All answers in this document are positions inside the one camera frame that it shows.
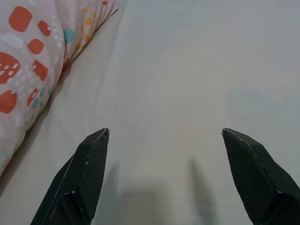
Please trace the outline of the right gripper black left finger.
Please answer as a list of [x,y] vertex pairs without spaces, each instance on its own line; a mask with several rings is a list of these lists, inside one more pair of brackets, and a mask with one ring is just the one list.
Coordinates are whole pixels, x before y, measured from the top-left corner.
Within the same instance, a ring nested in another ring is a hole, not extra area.
[[31,224],[89,225],[101,193],[110,131],[87,136],[53,178]]

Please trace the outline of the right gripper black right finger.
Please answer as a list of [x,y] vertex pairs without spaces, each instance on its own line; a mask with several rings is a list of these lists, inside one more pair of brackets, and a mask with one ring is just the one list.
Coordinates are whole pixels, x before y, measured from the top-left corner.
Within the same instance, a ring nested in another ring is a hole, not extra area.
[[300,188],[265,147],[224,128],[222,137],[234,184],[254,225],[298,225]]

